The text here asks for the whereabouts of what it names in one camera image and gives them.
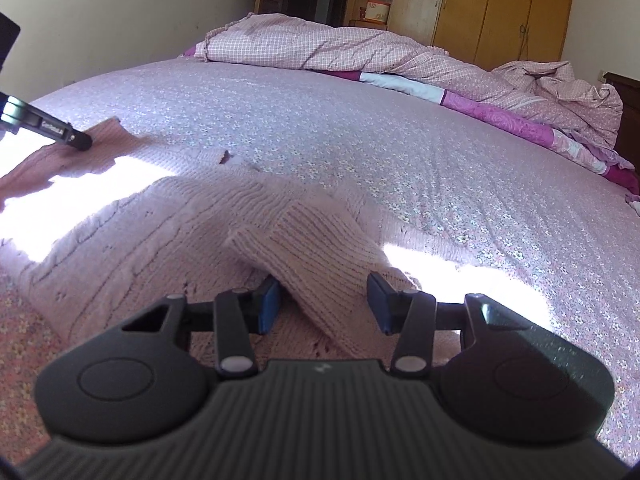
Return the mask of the pink knitted sweater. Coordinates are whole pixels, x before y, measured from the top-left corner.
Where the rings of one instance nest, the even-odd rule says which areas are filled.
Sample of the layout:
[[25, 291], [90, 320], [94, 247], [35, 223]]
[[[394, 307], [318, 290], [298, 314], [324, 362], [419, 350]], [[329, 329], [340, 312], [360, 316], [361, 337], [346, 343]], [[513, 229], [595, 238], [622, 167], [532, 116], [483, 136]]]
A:
[[1, 144], [1, 264], [66, 344], [180, 294], [207, 301], [274, 276], [291, 294], [261, 359], [388, 360], [372, 272], [408, 290], [422, 262], [463, 252], [344, 183], [260, 171], [222, 148], [172, 148], [110, 119], [86, 152]]

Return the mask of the floral pink bed sheet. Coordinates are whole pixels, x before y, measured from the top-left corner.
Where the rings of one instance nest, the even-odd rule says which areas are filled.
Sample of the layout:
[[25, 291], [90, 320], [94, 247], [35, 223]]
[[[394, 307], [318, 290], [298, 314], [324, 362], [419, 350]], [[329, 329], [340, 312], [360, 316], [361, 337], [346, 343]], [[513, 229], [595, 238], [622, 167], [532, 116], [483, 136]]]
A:
[[599, 358], [616, 383], [601, 440], [638, 460], [639, 217], [618, 185], [448, 108], [300, 70], [177, 58], [72, 84], [38, 106], [79, 127], [117, 118], [153, 155], [10, 200], [1, 263], [13, 273], [39, 266], [88, 214], [223, 148], [273, 174], [352, 184], [403, 229], [472, 254], [460, 264], [384, 237], [390, 261], [437, 298], [484, 292]]

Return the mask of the pink checkered quilt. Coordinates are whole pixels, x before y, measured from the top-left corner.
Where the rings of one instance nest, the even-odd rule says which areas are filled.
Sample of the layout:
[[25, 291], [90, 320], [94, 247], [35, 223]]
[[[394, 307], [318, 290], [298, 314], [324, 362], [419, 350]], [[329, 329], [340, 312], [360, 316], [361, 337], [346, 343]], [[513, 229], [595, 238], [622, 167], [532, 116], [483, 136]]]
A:
[[188, 58], [311, 70], [431, 101], [561, 155], [624, 188], [639, 203], [634, 164], [615, 151], [623, 102], [567, 62], [507, 62], [493, 70], [407, 36], [331, 27], [281, 13], [248, 14], [208, 32]]

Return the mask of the wooden wardrobe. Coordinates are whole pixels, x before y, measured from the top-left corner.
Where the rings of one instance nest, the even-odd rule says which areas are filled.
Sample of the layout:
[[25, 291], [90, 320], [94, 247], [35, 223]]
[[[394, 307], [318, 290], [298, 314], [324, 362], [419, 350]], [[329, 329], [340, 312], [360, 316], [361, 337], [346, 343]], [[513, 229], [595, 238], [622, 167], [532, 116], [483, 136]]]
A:
[[573, 0], [392, 0], [387, 29], [484, 70], [561, 58]]

